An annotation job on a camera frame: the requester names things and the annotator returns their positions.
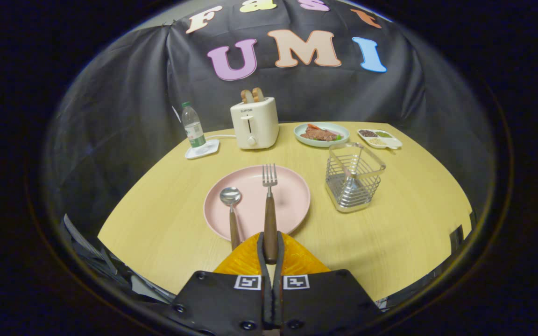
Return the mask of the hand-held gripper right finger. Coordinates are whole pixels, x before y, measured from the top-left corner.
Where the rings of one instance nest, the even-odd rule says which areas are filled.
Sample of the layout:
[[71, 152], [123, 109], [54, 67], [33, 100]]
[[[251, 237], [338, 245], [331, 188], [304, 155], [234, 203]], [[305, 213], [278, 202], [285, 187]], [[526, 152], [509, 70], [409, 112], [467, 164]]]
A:
[[382, 315], [349, 270], [325, 268], [282, 232], [278, 248], [273, 325], [282, 336], [344, 336]]

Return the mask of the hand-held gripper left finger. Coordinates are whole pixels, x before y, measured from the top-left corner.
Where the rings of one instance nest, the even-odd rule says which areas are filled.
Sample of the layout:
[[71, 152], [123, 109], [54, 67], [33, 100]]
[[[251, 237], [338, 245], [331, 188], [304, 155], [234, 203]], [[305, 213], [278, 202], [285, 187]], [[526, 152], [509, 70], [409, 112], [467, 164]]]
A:
[[251, 274], [192, 274], [169, 308], [169, 319], [208, 336], [262, 336], [274, 329], [273, 293], [263, 259], [263, 233], [248, 238], [236, 251], [252, 251]]

